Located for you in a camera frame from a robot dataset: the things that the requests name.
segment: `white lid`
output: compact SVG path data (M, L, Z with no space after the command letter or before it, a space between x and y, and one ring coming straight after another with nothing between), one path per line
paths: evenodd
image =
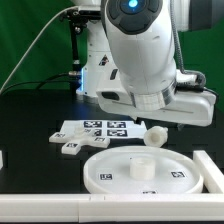
M151 178L137 180L130 175L135 158L155 161ZM191 159L146 146L119 147L94 155L84 166L84 183L93 194L200 193L203 188L203 178Z

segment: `blue light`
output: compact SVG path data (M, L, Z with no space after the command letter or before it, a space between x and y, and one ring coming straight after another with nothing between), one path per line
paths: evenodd
M129 6L131 8L135 8L138 5L138 0L130 0L129 1Z

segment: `white block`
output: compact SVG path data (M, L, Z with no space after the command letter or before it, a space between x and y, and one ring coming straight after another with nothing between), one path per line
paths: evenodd
M79 203L79 222L223 221L223 211L224 195L105 195Z
M88 195L0 195L0 222L78 222Z
M194 152L194 162L204 176L204 184L213 194L224 194L224 175L205 151Z

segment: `white plastic casing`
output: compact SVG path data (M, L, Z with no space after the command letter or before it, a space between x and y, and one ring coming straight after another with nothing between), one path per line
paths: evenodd
M129 94L150 95L170 86L176 64L168 0L163 0L160 14L144 33L127 35L107 16L106 29L121 83Z
M119 73L115 80L110 74L116 67L108 64L97 89L98 101L102 110L108 113L128 115L132 118L142 117L180 124L208 126L212 122L216 97L209 92L177 92L175 99L165 108L157 111L142 111L133 106L131 97L121 85ZM102 92L115 92L119 101L106 99Z

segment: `white cable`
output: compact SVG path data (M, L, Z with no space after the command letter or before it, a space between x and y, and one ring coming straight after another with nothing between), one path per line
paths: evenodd
M33 48L33 46L36 44L36 42L39 40L39 38L42 36L42 34L44 33L44 31L48 28L48 26L58 17L60 16L63 12L66 12L68 10L71 9L75 9L77 8L77 6L73 6L70 8L66 8L64 10L62 10L61 12L57 13L45 26L44 28L40 31L40 33L37 35L37 37L35 38L35 40L33 41L33 43L30 45L30 47L27 49L27 51L25 52L25 54L23 55L23 57L20 59L20 61L18 62L18 64L16 65L16 67L12 70L11 74L8 76L7 80L4 82L4 84L2 85L1 89L0 89L0 95L2 94L2 92L4 91L6 85L10 82L10 80L12 79L13 75L15 74L15 72L17 71L17 69L19 68L19 66L22 64L22 62L24 61L24 59L26 58L26 56L29 54L29 52L31 51L31 49Z

